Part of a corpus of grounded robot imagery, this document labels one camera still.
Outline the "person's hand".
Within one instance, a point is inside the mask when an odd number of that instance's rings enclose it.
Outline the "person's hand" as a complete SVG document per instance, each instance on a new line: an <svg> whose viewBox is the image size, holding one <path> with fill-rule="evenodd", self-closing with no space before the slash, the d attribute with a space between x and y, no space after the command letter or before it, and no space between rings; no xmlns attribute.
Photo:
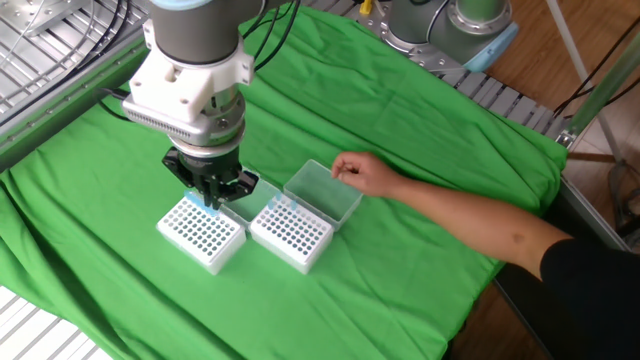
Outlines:
<svg viewBox="0 0 640 360"><path fill-rule="evenodd" d="M391 198L404 182L401 175L369 152L342 152L334 160L331 176L362 194Z"/></svg>

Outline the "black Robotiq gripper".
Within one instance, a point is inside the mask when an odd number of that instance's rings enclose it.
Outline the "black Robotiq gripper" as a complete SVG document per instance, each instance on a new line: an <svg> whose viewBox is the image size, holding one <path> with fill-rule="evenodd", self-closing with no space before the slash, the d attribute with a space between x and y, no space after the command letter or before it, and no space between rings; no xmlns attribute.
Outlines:
<svg viewBox="0 0 640 360"><path fill-rule="evenodd" d="M221 198L243 198L251 195L259 182L258 175L241 171L239 154L240 149L236 148L218 157L201 158L170 148L164 155L162 164L187 188L196 189L206 206L218 209L217 180L223 183L231 181L219 187Z"/></svg>

